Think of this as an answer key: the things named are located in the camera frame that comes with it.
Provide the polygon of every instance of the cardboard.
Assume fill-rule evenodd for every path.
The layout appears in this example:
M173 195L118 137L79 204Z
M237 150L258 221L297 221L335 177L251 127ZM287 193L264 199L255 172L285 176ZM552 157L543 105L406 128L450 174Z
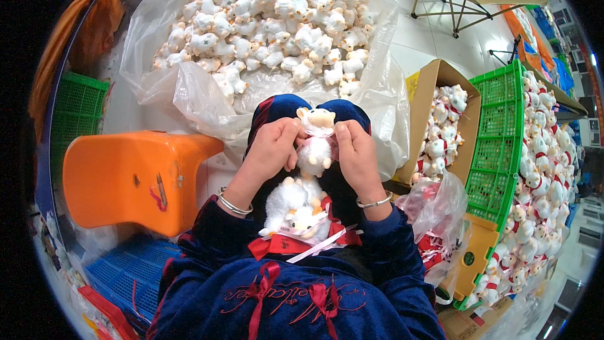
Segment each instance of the cardboard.
M417 165L419 149L422 146L423 135L425 134L428 117L430 116L434 87L454 86L455 84L459 84L467 92L468 97L465 115L460 118L457 126L457 130L465 142L457 148L458 155L453 164L447 167L447 171L455 174L465 186L467 175L470 172L470 165L472 164L478 133L481 97L478 90L472 86L472 83L465 79L460 72L451 67L450 64L441 59L435 59L428 63L419 72L417 87L410 100L410 157L409 161L396 171L393 180L406 186L411 186L411 177Z
M488 309L481 305L473 310L450 308L439 314L439 320L449 340L476 340L490 329L510 308L513 300L504 297Z

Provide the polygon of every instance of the bangle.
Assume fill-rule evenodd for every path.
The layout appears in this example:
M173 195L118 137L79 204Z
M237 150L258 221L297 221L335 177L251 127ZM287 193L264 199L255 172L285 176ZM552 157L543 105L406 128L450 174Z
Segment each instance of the bangle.
M360 198L356 198L356 206L358 206L359 208L372 208L372 207L378 207L384 203L387 203L388 201L390 201L390 199L392 198L392 192L390 191L385 191L387 193L387 196L385 199L378 201L378 202L374 202L374 203L361 203L361 199Z
M232 203L230 203L229 201L227 201L222 194L225 192L225 190L227 187L226 186L221 186L221 188L218 190L218 198L221 200L221 202L224 204L224 206L226 206L230 211L232 211L235 214L238 215L242 215L243 218L245 218L246 215L248 215L249 213L252 212L252 210L254 210L254 207L252 206L252 204L249 204L249 209L248 210L242 210L239 209L238 207L236 207L235 205L233 205Z

